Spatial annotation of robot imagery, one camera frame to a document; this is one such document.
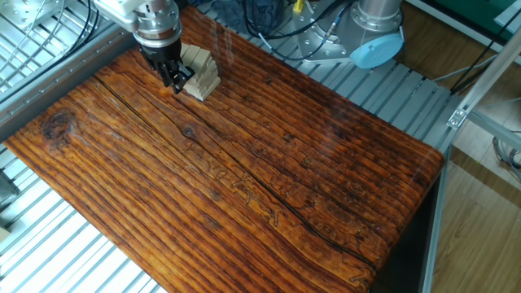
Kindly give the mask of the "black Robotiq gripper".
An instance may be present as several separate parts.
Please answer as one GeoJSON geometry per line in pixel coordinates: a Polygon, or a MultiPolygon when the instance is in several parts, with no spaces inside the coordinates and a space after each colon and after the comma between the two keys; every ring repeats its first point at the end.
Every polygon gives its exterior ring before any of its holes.
{"type": "Polygon", "coordinates": [[[139,51],[151,69],[156,70],[165,87],[173,84],[175,94],[194,76],[195,71],[186,67],[181,60],[182,43],[177,40],[167,46],[150,47],[140,45],[139,51]],[[172,70],[177,70],[173,77],[172,70]]]}

